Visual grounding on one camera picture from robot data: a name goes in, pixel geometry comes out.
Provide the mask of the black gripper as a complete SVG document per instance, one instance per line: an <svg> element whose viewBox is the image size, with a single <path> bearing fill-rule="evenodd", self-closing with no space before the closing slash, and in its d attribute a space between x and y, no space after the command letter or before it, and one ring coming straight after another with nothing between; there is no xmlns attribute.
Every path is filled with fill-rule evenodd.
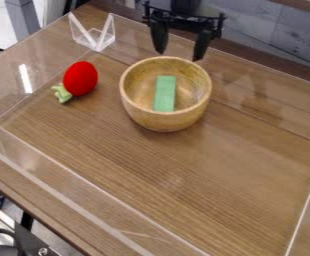
<svg viewBox="0 0 310 256"><path fill-rule="evenodd" d="M177 30L197 34L192 61L199 61L207 51L211 31L220 38L223 32L225 13L215 7L209 7L203 0L144 0L142 20L149 22L153 48L163 54L168 43L168 26ZM160 18L164 22L151 20Z"/></svg>

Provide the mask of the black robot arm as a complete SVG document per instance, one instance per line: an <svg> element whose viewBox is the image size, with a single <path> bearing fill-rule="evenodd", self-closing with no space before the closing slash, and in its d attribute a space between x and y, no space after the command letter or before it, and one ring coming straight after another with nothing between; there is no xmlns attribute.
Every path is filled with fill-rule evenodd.
<svg viewBox="0 0 310 256"><path fill-rule="evenodd" d="M207 10L201 0L144 0L142 8L142 22L149 27L156 52L164 53L173 28L196 34L192 61L201 60L209 42L221 37L225 13Z"/></svg>

